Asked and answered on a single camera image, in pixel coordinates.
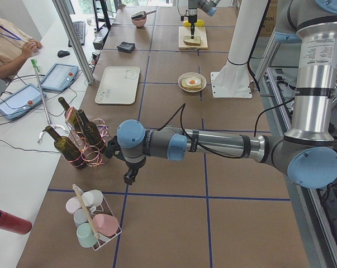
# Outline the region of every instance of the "brown table surface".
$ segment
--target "brown table surface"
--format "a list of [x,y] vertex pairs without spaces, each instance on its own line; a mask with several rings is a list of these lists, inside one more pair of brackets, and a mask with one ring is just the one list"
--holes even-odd
[[[118,11],[94,72],[100,81],[107,66],[140,67],[135,103],[95,104],[95,82],[81,105],[88,118],[104,119],[114,136],[126,119],[159,128],[185,102],[185,127],[252,136],[263,110],[259,93],[252,99],[213,99],[209,79],[226,64],[234,10],[219,8],[213,17],[198,10],[208,50],[179,51],[176,7],[156,8],[143,28],[132,25],[132,14],[152,9]],[[135,51],[118,52],[122,41],[134,42]],[[178,77],[189,71],[207,78],[201,93],[179,88]],[[178,117],[172,124],[179,125]],[[258,130],[269,135],[265,117]],[[60,159],[17,267],[308,267],[284,177],[274,168],[187,153],[181,162],[148,158],[132,186],[123,181],[126,171],[118,159],[81,171]],[[73,183],[103,191],[122,227],[122,234],[98,251],[80,247],[73,216],[65,210]]]

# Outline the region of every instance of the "mint green mug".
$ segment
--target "mint green mug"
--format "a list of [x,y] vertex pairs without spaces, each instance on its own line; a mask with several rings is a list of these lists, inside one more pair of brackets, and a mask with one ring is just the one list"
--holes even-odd
[[98,242],[97,238],[92,232],[90,224],[87,222],[80,224],[77,229],[77,237],[80,245],[85,248],[92,247]]

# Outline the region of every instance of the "bowl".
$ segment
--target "bowl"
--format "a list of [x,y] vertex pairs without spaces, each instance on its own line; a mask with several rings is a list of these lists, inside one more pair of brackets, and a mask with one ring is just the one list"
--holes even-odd
[[144,18],[142,20],[131,20],[131,21],[137,28],[142,28],[146,24],[147,18]]
[[[202,88],[200,88],[200,89],[189,90],[189,89],[186,89],[186,88],[182,87],[182,80],[183,80],[183,79],[186,79],[186,78],[189,78],[189,77],[192,77],[192,76],[195,76],[195,77],[198,77],[198,78],[201,79]],[[203,75],[201,75],[201,74],[199,74],[199,73],[192,73],[192,72],[190,72],[190,73],[185,73],[185,74],[182,74],[182,75],[178,78],[178,85],[179,85],[179,87],[180,87],[182,90],[184,90],[185,92],[189,92],[189,93],[197,93],[197,92],[202,91],[202,90],[206,87],[206,85],[207,85],[207,79],[206,79]]]

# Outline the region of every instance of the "white tray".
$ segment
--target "white tray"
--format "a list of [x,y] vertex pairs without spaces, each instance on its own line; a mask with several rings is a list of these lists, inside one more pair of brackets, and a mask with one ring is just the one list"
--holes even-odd
[[97,104],[133,104],[136,99],[139,76],[139,67],[106,67],[95,102]]

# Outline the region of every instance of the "wooden board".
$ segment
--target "wooden board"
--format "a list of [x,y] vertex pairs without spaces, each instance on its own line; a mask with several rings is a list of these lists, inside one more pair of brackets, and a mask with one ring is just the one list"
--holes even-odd
[[196,27],[194,31],[194,36],[201,37],[200,46],[189,46],[183,42],[185,36],[191,35],[190,27],[179,27],[178,28],[178,47],[179,49],[208,49],[207,33],[205,27]]

